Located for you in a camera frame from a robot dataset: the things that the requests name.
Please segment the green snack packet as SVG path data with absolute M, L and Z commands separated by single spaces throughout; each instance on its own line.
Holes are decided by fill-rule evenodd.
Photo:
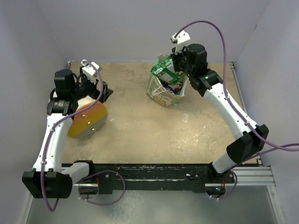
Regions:
M 185 76 L 184 72 L 176 72 L 174 70 L 172 57 L 166 54 L 159 54 L 157 56 L 150 72 L 161 82 L 167 84 L 183 84 Z

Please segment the purple Fox's bag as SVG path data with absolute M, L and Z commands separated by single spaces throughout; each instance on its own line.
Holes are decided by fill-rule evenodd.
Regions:
M 165 85 L 163 85 L 163 87 L 167 91 L 171 91 L 172 93 L 179 95 L 181 89 L 183 88 L 183 85 L 182 84 L 165 84 Z

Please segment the white orange toy drawer box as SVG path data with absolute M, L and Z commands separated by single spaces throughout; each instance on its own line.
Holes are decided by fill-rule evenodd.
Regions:
M 87 137 L 104 125 L 107 116 L 107 107 L 98 101 L 93 107 L 72 118 L 72 125 L 67 136 L 73 139 Z

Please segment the green paper gift bag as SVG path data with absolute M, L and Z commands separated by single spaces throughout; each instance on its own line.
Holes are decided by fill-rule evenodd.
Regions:
M 185 96 L 185 89 L 187 86 L 187 75 L 183 79 L 183 88 L 180 91 L 179 95 L 167 91 L 163 85 L 167 83 L 161 82 L 157 77 L 151 74 L 149 77 L 149 84 L 146 90 L 146 94 L 150 96 L 153 100 L 164 107 L 177 105 L 181 98 Z

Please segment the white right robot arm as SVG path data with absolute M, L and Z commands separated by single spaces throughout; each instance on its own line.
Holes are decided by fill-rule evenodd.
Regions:
M 269 129 L 252 120 L 225 89 L 217 72 L 208 68 L 207 52 L 203 45 L 190 44 L 178 53 L 175 50 L 173 48 L 171 54 L 174 70 L 188 76 L 192 88 L 216 108 L 235 139 L 221 157 L 208 165 L 208 179 L 219 182 L 233 166 L 262 150 L 264 142 L 260 138 L 266 138 Z

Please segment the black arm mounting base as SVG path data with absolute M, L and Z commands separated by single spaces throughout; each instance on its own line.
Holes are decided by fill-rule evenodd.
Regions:
M 93 163 L 87 177 L 75 181 L 81 187 L 97 187 L 100 194 L 114 190 L 191 191 L 223 195 L 233 184 L 233 172 L 222 174 L 206 163 Z

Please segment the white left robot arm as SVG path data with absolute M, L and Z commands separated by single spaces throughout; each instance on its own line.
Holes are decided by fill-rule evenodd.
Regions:
M 76 161 L 62 170 L 67 137 L 79 139 L 97 131 L 107 119 L 104 102 L 113 93 L 99 70 L 80 67 L 77 76 L 70 69 L 54 76 L 55 88 L 47 104 L 47 127 L 40 153 L 22 182 L 34 198 L 68 198 L 73 184 L 96 178 L 92 161 Z

